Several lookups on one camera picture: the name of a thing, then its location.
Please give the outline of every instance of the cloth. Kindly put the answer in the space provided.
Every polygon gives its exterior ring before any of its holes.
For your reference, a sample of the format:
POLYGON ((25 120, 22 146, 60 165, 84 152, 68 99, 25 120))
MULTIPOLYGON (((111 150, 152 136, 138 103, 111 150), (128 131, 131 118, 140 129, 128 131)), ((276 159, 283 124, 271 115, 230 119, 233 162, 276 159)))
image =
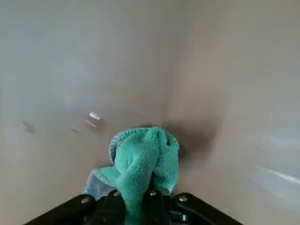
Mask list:
POLYGON ((161 127, 134 128, 117 134, 109 155, 113 166, 93 170, 84 193, 100 198, 116 187, 126 205, 126 224, 140 224, 143 195, 151 188, 172 191, 178 179, 179 144, 161 127))

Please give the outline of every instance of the metal screw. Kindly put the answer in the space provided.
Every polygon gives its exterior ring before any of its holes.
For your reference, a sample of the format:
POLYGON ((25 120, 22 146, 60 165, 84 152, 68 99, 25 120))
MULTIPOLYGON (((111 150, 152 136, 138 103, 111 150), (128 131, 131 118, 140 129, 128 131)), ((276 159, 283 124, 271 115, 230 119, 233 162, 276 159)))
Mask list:
POLYGON ((90 198, 87 196, 87 197, 85 197, 85 198, 83 198, 83 199, 81 200, 81 203, 82 203, 82 204, 85 204, 85 203, 87 203, 89 200, 90 200, 90 198))
POLYGON ((180 195, 179 196, 179 201, 186 202, 187 200, 188 200, 188 198, 185 195, 180 195))
POLYGON ((154 195, 156 195, 156 191, 155 190, 150 190, 149 194, 150 194, 150 196, 154 196, 154 195))
POLYGON ((119 196, 120 195, 120 192, 119 191, 116 191, 114 194, 113 194, 113 196, 115 196, 115 197, 117 197, 117 196, 119 196))

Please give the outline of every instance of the black plastic part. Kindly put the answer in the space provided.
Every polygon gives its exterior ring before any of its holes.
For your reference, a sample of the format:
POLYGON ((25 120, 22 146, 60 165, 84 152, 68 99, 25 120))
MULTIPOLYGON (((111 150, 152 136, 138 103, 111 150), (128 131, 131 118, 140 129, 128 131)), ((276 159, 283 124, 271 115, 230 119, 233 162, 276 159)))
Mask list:
POLYGON ((95 206, 96 201, 93 196, 79 195, 25 225, 79 224, 95 206))
POLYGON ((178 209, 181 209, 182 212, 197 215, 197 224, 201 224, 200 221, 203 221, 204 224, 209 225, 242 225, 235 219, 222 213, 190 193, 181 193, 175 196, 174 204, 178 207, 178 209), (180 197, 183 196, 186 197, 186 201, 180 200, 180 197))
POLYGON ((125 219, 125 203, 122 196, 114 195, 112 191, 107 197, 102 197, 101 206, 94 213, 91 225, 119 225, 125 219))
POLYGON ((144 212, 143 225, 170 224, 170 218, 165 213, 164 196, 158 190, 147 191, 142 206, 144 212))

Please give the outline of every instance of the black mount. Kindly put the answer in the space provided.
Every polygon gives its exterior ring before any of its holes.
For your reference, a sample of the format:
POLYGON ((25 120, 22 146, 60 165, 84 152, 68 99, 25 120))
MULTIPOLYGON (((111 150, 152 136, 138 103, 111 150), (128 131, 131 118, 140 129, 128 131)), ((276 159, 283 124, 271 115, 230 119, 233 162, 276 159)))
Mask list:
MULTIPOLYGON (((189 193, 171 198, 149 190, 142 206, 143 225, 241 225, 189 193)), ((79 195, 25 225, 120 225, 124 217, 124 201, 114 190, 98 201, 91 195, 79 195)))

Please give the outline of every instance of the beige wall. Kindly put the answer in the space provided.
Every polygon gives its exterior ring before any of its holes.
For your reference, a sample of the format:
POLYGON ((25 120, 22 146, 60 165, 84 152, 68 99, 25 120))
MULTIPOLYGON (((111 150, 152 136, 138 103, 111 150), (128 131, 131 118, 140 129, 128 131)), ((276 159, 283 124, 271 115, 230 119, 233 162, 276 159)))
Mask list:
POLYGON ((3 0, 0 21, 1 224, 79 194, 112 135, 147 123, 182 144, 176 191, 247 225, 300 220, 297 1, 3 0))
POLYGON ((188 149, 178 189, 247 225, 299 224, 300 2, 190 9, 169 111, 188 149))
POLYGON ((0 1, 1 224, 78 195, 109 163, 114 134, 164 119, 181 5, 0 1), (98 133, 84 122, 91 111, 106 121, 98 133))

